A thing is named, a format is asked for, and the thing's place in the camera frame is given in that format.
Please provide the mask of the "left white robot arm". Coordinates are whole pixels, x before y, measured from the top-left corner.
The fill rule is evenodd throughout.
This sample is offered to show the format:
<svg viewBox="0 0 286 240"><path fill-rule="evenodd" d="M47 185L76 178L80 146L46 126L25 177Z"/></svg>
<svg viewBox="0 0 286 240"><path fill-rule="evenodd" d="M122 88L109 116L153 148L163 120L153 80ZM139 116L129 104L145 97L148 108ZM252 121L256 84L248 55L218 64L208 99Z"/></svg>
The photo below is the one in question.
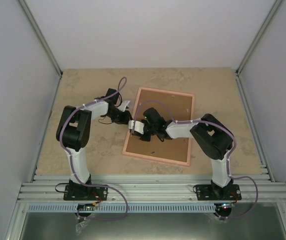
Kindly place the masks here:
<svg viewBox="0 0 286 240"><path fill-rule="evenodd" d="M65 106L56 131L56 139L64 149L70 166L70 179L65 184L64 200L98 200L106 198L107 189L92 187L87 168L85 147L90 137L91 121L109 117L112 123L127 125L132 120L127 110L129 100L123 100L118 90L110 88L106 96L79 107Z"/></svg>

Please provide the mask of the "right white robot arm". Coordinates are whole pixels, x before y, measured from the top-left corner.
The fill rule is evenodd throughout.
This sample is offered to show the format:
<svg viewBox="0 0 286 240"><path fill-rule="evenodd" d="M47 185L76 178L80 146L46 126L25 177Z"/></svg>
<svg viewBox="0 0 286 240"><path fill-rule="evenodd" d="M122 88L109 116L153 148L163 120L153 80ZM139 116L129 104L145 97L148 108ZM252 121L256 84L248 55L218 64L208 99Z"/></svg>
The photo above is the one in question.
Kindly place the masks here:
<svg viewBox="0 0 286 240"><path fill-rule="evenodd" d="M209 113L194 120L165 120L153 107L144 111L143 116L142 120L132 120L128 124L133 135L145 142L149 142L151 136L157 136L161 142L178 138L194 139L210 158L212 166L211 183L200 189L219 200L230 194L233 180L229 161L235 148L235 138L222 123Z"/></svg>

